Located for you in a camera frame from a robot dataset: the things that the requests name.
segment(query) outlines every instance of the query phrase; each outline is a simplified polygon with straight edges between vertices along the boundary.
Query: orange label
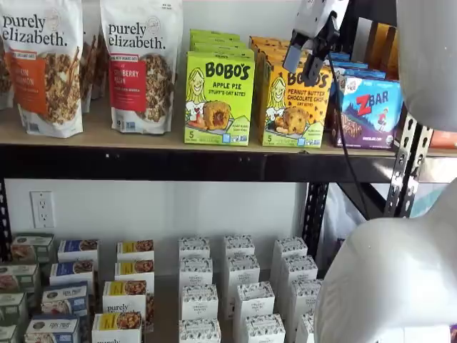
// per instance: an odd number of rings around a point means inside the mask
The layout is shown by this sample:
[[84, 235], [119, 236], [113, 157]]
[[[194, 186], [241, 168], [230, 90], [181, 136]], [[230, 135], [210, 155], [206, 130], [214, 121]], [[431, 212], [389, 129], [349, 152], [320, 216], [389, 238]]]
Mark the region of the orange label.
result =
[[46, 114], [44, 60], [32, 51], [6, 53], [17, 102], [27, 111]]

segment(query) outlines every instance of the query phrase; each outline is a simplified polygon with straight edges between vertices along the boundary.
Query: electrical outlet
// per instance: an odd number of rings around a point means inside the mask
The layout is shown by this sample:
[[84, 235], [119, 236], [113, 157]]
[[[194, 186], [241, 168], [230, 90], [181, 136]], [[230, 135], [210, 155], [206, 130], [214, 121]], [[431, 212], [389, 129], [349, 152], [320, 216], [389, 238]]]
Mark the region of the electrical outlet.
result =
[[34, 224], [36, 229], [55, 227], [54, 200], [52, 192], [38, 191], [30, 192], [31, 208], [34, 213]]

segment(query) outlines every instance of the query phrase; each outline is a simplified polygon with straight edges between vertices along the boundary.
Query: purely elizabeth granola bag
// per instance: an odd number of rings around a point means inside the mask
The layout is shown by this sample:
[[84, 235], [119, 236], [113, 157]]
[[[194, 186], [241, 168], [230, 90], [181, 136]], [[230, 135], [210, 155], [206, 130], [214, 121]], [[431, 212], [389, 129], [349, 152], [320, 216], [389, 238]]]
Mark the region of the purely elizabeth granola bag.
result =
[[170, 131], [181, 0], [101, 0], [109, 52], [113, 129], [139, 134]]
[[22, 124], [29, 134], [83, 131], [81, 0], [0, 0], [1, 37]]

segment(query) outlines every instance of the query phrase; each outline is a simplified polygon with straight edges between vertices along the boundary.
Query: cartoon woman illustration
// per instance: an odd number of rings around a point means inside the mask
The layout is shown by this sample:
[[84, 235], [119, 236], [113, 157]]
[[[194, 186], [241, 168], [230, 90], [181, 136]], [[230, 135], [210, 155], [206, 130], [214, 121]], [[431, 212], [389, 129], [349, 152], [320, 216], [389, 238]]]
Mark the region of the cartoon woman illustration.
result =
[[203, 105], [205, 104], [205, 76], [200, 68], [195, 68], [189, 75], [186, 94], [186, 114], [189, 115], [188, 124], [205, 129], [203, 119]]
[[283, 116], [286, 104], [284, 103], [284, 93], [286, 92], [286, 82], [282, 77], [277, 77], [271, 85], [271, 92], [268, 96], [268, 104], [266, 106], [266, 115], [274, 121], [276, 117]]

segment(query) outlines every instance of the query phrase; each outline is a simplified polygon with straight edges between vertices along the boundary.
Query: black cable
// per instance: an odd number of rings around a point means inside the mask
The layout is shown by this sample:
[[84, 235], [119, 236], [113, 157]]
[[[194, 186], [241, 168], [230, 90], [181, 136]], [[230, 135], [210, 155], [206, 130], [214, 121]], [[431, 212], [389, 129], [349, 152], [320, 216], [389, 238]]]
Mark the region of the black cable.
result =
[[333, 61], [331, 59], [330, 54], [328, 54], [328, 61], [330, 62], [330, 69], [331, 69], [331, 73], [333, 74], [333, 82], [335, 83], [335, 86], [336, 86], [336, 111], [338, 112], [338, 116], [336, 116], [336, 118], [338, 121], [338, 128], [340, 131], [341, 144], [343, 145], [344, 157], [346, 158], [346, 163], [348, 165], [349, 171], [352, 174], [354, 184], [356, 184], [358, 195], [360, 196], [360, 199], [362, 201], [363, 210], [365, 211], [365, 218], [368, 220], [368, 219], [370, 219], [370, 216], [368, 215], [368, 207], [366, 206], [365, 198], [363, 197], [362, 187], [360, 185], [360, 182], [357, 179], [357, 175], [354, 171], [354, 168], [352, 167], [351, 159], [349, 158], [348, 148], [346, 147], [346, 138], [344, 137], [343, 122], [341, 120], [340, 86], [338, 83], [338, 79], [336, 77], [335, 69], [333, 67]]

